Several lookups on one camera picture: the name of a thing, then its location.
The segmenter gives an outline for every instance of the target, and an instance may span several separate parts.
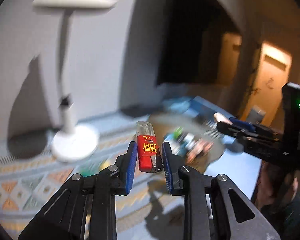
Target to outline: orange triangle pattern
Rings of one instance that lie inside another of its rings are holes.
[[[9,198],[9,197],[3,203],[2,209],[3,210],[15,210],[15,211],[19,210],[17,204],[11,198]]]
[[[54,173],[50,173],[48,175],[48,178],[53,179],[53,180],[63,184],[72,171],[73,171],[73,168],[63,170],[63,171],[54,172]]]
[[[1,187],[10,194],[17,183],[17,181],[2,182]]]

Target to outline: silver screw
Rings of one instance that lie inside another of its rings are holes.
[[[110,165],[108,167],[109,171],[116,171],[118,169],[118,166],[117,165]]]
[[[181,171],[183,171],[183,172],[189,172],[190,171],[190,167],[189,166],[182,166],[181,167]]]
[[[218,180],[221,180],[221,181],[226,181],[228,179],[228,177],[224,174],[219,174],[217,176]]]
[[[79,173],[73,174],[73,175],[71,176],[71,179],[72,179],[72,180],[79,180],[80,178],[81,178],[81,175],[80,175]]]

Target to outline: person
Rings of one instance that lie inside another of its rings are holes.
[[[257,198],[255,205],[271,223],[280,236],[289,234],[300,222],[300,195],[298,194],[298,178],[290,177],[282,168],[264,162],[261,166],[260,176],[257,183]],[[288,190],[283,196],[279,210],[275,213],[271,205],[278,197],[282,183],[286,183]]]

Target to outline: green object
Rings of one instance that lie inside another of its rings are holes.
[[[175,140],[178,139],[178,137],[182,134],[182,131],[183,131],[183,128],[182,127],[179,127],[177,129],[175,129],[175,131],[173,132],[173,138]]]

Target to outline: triangular cutout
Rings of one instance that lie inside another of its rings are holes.
[[[252,210],[232,188],[228,190],[228,193],[234,210],[235,219],[238,223],[245,222],[255,217]]]

